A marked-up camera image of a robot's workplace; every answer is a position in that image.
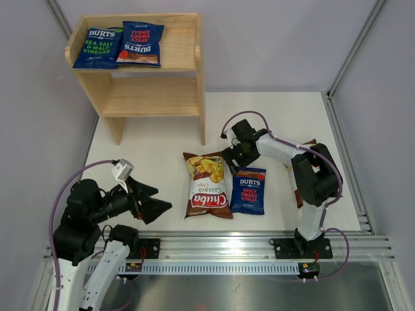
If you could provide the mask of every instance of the chip bag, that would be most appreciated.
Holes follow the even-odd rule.
[[[122,38],[122,28],[89,28],[73,68],[116,69],[115,59]]]
[[[189,172],[189,201],[185,218],[212,214],[232,219],[220,152],[205,155],[183,153],[183,156]]]
[[[266,172],[263,168],[239,168],[233,176],[231,212],[264,215]]]
[[[160,40],[164,25],[124,21],[124,38],[117,63],[160,67]]]

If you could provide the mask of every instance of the brown chip bag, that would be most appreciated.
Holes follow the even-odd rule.
[[[232,219],[220,152],[205,155],[184,152],[183,156],[189,172],[189,201],[185,218],[212,214]]]

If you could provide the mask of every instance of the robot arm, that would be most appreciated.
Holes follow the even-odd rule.
[[[48,311],[100,310],[119,266],[128,256],[141,258],[137,229],[117,225],[110,231],[105,252],[83,287],[95,244],[101,236],[99,223],[130,211],[134,218],[149,224],[172,207],[169,202],[151,198],[158,190],[131,178],[132,169],[128,161],[120,160],[112,168],[118,185],[104,196],[92,179],[83,179],[71,187],[64,215],[53,234],[60,267],[57,277],[61,278],[62,284],[58,289],[60,299],[54,306],[56,291],[53,290]]]
[[[232,174],[237,173],[238,167],[248,166],[259,156],[271,157],[291,168],[291,187],[297,190],[305,201],[302,219],[296,230],[299,236],[298,247],[303,250],[310,248],[311,242],[323,235],[320,221],[324,205],[337,195],[338,183],[333,170],[312,153],[275,141],[268,135],[267,130],[255,131],[245,119],[227,130],[222,138],[230,143],[230,146],[223,150],[222,156]],[[316,144],[310,149],[324,155],[334,164],[325,145]]]

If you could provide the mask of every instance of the white wall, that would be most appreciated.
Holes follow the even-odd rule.
[[[27,310],[54,197],[86,154],[95,113],[65,62],[65,41],[43,1],[2,3],[1,310]]]
[[[200,12],[207,91],[327,90],[375,0],[57,0],[82,14]]]
[[[389,1],[335,94],[378,233],[415,302],[415,2]]]

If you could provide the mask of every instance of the cable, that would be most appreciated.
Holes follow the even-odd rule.
[[[106,246],[106,243],[107,243],[107,241],[108,241],[108,238],[110,238],[110,237],[108,237],[108,238],[105,240],[105,237],[104,237],[104,231],[105,231],[105,228],[107,228],[107,227],[110,227],[110,228],[111,228],[111,230],[113,229],[111,225],[105,225],[105,226],[102,228],[102,230],[101,230],[101,237],[102,237],[102,239],[104,240],[105,246]]]
[[[141,253],[141,268],[142,268],[143,267],[143,264],[144,264],[144,259],[147,256],[147,250],[145,249],[144,246],[141,246],[141,248],[143,249],[143,252],[141,252],[141,249],[140,249],[140,253]]]
[[[127,283],[130,285],[130,287],[131,287],[131,295],[130,295],[130,298],[129,298],[129,300],[125,303],[125,305],[123,305],[122,307],[120,307],[120,308],[116,308],[116,309],[101,309],[101,311],[122,311],[122,310],[124,310],[125,308],[127,308],[129,305],[131,305],[131,303],[132,303],[132,300],[133,300],[133,298],[134,298],[134,284],[133,284],[133,282],[132,281],[130,281],[130,280],[128,280],[128,279],[125,279],[126,281],[127,281]]]
[[[51,211],[51,216],[49,217],[49,243],[51,244],[51,251],[52,251],[52,257],[53,257],[53,263],[54,263],[54,268],[55,268],[55,273],[56,273],[56,294],[55,294],[55,297],[54,297],[53,311],[57,311],[58,310],[59,296],[60,296],[60,288],[61,288],[60,268],[59,268],[59,262],[58,262],[58,255],[56,254],[56,248],[55,248],[54,242],[53,242],[53,220],[54,220],[54,215],[56,213],[56,208],[58,207],[58,203],[59,203],[60,197],[62,196],[62,194],[64,193],[66,187],[70,184],[71,181],[73,181],[83,171],[85,171],[85,170],[87,170],[87,169],[89,169],[91,167],[95,167],[97,165],[106,164],[106,163],[112,163],[112,164],[114,164],[114,163],[116,163],[116,161],[113,161],[113,160],[98,161],[98,162],[94,162],[92,164],[89,164],[89,165],[81,168],[80,170],[76,171],[64,183],[64,185],[59,190],[58,195],[56,196],[56,198],[54,200],[53,207],[52,207],[52,211]]]
[[[325,230],[324,233],[332,232],[332,231],[336,231],[336,232],[340,233],[343,236],[344,241],[346,243],[346,257],[344,257],[344,262],[342,263],[340,268],[335,273],[333,273],[331,275],[328,275],[327,277],[321,277],[321,278],[318,279],[319,281],[329,280],[332,277],[335,277],[336,275],[338,275],[344,269],[344,267],[346,266],[346,264],[349,261],[349,256],[350,256],[349,239],[347,238],[346,234],[343,231],[341,231],[340,229],[337,229],[337,228],[329,228],[329,229]]]
[[[320,252],[316,251],[316,260],[313,261],[313,264],[316,264],[318,262],[318,259],[320,259]]]
[[[225,125],[223,126],[222,131],[221,131],[221,133],[220,133],[220,134],[221,134],[221,135],[224,135],[224,134],[225,134],[225,128],[226,128],[226,126],[228,125],[228,123],[229,123],[232,119],[234,119],[235,117],[237,117],[238,115],[242,115],[242,114],[244,114],[244,113],[253,113],[253,114],[255,114],[255,115],[260,116],[260,117],[262,118],[262,120],[264,121],[264,125],[265,125],[265,128],[267,129],[267,132],[268,132],[269,136],[271,136],[271,138],[272,138],[273,140],[275,140],[275,141],[277,141],[277,142],[279,142],[279,143],[281,143],[281,144],[285,144],[286,146],[289,146],[289,147],[295,148],[295,149],[299,149],[299,150],[302,150],[302,151],[310,152],[310,153],[314,154],[315,156],[319,157],[319,158],[320,158],[321,160],[323,160],[324,162],[326,162],[326,163],[327,163],[327,165],[328,165],[328,166],[329,166],[329,167],[333,170],[333,172],[335,173],[336,178],[337,178],[338,192],[337,192],[337,197],[336,197],[334,200],[331,200],[330,202],[327,202],[327,203],[324,205],[325,209],[323,210],[322,217],[321,217],[321,219],[320,219],[320,223],[319,223],[319,227],[320,227],[320,228],[322,228],[322,227],[323,227],[323,223],[324,223],[324,219],[326,218],[327,208],[328,208],[330,205],[332,205],[332,204],[336,203],[337,201],[339,201],[339,199],[342,197],[342,192],[343,192],[343,182],[342,182],[342,178],[341,178],[341,176],[340,176],[340,172],[338,171],[337,167],[336,167],[334,164],[332,164],[332,162],[330,162],[330,160],[329,160],[328,158],[326,158],[324,155],[322,155],[320,152],[314,151],[313,149],[306,148],[306,147],[303,147],[303,146],[297,146],[296,144],[290,143],[289,141],[284,141],[283,139],[280,139],[280,138],[278,138],[278,137],[274,136],[274,135],[272,134],[271,130],[270,130],[270,127],[269,127],[269,125],[268,125],[267,120],[266,120],[266,119],[265,119],[265,117],[264,117],[261,113],[259,113],[258,111],[254,111],[254,110],[246,110],[246,111],[241,111],[241,112],[236,113],[235,115],[233,115],[232,117],[230,117],[230,118],[226,121],[226,123],[225,123]]]
[[[94,259],[96,256],[98,256],[99,254],[102,254],[102,253],[104,253],[105,252],[105,248],[102,250],[102,251],[98,251],[98,252],[96,252],[95,254],[93,254],[92,256],[91,256],[91,260],[92,259]]]

